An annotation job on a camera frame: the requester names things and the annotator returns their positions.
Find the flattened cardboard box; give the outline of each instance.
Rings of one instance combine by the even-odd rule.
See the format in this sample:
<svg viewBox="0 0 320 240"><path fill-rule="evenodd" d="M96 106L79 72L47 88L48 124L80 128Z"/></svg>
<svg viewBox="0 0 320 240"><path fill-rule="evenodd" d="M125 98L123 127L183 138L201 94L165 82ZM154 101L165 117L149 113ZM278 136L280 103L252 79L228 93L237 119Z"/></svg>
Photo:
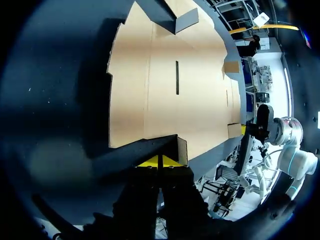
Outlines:
<svg viewBox="0 0 320 240"><path fill-rule="evenodd" d="M192 0L174 4L184 13L195 6ZM240 118L238 82L224 77L224 42L209 16L197 10L198 23L174 35L150 21L136 2L132 5L107 69L111 148L178 134L187 142L190 160L229 138L228 124Z"/></svg>

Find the cable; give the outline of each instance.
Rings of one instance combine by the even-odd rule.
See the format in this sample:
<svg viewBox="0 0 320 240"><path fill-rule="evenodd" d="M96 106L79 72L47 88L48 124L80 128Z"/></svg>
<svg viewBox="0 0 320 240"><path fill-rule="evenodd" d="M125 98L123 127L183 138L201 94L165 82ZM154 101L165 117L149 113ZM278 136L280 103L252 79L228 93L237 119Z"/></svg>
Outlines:
<svg viewBox="0 0 320 240"><path fill-rule="evenodd" d="M278 149L278 150L275 150L275 151L273 151L273 152L271 152L271 153L269 153L269 154L267 154L267 155L264 156L264 158L262 159L262 161L263 161L263 163L264 163L264 166L265 166L267 169L269 169L269 170L271 170L271 171L275 171L275 172L281 171L280 169L272 169L272 168L268 167L267 164L266 164L266 160L267 160L268 157L270 157L270 155L272 155L272 154L274 154L274 153L277 153L277 152L281 152L281 151L282 151L282 149Z"/></svg>

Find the desk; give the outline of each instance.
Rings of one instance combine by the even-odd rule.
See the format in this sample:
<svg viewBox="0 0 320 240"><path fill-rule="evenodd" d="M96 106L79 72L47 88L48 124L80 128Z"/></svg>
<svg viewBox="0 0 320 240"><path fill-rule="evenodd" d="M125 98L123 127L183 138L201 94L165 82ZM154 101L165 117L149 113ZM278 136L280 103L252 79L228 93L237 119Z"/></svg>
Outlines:
<svg viewBox="0 0 320 240"><path fill-rule="evenodd" d="M162 1L137 2L152 21L161 26L174 25L174 16ZM212 17L224 39L226 61L238 61L241 66L227 29L203 0L196 2ZM93 212L111 215L124 181L101 186L91 180L128 168L168 142L163 138L108 149L108 118L104 117L108 117L110 79L105 74L110 50L106 44L113 42L112 23L124 22L131 5L127 0L96 0L94 4L87 0L47 0L26 21L8 56L0 89L1 149L7 151L1 155L11 183L35 216L42 217L31 201L31 193L42 195L75 225L90 223ZM238 81L244 124L243 70L227 75ZM100 124L103 130L95 128ZM229 139L194 158L190 165L195 178L223 160L240 139ZM31 173L42 187L31 181ZM84 179L87 188L82 189ZM82 190L70 188L67 194L57 191L69 181Z"/></svg>

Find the yellow beam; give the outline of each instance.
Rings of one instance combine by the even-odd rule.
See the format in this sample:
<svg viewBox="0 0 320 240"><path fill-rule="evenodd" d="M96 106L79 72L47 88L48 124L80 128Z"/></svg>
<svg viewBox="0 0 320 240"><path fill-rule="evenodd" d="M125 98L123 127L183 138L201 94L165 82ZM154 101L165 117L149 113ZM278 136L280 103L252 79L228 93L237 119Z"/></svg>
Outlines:
<svg viewBox="0 0 320 240"><path fill-rule="evenodd" d="M296 26L284 25L284 24L266 24L266 25L263 25L262 27L254 26L252 29L290 29L290 30L299 31L299 28L297 28ZM229 33L230 34L242 33L247 30L249 29L246 29L245 27L241 27L235 30L231 30L229 31Z"/></svg>

